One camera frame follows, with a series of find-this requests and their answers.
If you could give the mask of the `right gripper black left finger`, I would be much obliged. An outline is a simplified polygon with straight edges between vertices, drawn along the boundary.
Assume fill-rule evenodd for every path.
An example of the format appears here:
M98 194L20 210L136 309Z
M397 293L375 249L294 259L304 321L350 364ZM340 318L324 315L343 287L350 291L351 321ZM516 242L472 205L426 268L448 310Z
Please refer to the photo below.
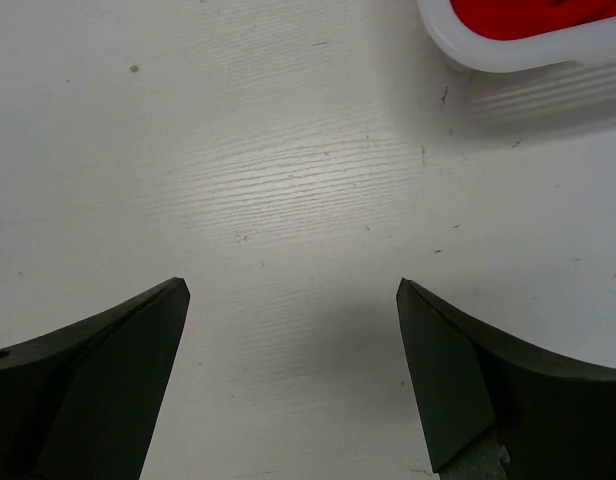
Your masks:
M190 292L169 279L0 349L0 479L137 479Z

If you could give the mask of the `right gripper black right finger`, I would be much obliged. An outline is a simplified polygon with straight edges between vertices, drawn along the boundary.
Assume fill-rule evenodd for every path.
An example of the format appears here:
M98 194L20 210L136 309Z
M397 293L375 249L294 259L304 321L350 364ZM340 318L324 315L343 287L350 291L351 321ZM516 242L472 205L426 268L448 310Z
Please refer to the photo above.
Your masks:
M523 341L410 280L396 301L434 473L616 479L616 369Z

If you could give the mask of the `white plastic basket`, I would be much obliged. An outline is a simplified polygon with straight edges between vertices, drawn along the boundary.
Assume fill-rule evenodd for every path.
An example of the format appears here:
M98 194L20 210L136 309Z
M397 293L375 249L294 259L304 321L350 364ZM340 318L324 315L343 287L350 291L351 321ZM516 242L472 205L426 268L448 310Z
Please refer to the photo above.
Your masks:
M485 124L616 117L616 16L518 40L470 30L448 1L421 1L426 31L471 74L467 109Z

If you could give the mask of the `red t-shirt pile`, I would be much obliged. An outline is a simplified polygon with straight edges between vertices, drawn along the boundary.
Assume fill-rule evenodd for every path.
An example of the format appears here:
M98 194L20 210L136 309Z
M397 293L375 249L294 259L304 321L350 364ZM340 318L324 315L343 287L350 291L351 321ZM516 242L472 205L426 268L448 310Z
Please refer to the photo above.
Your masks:
M616 0L456 0L451 5L468 29L500 41L616 17Z

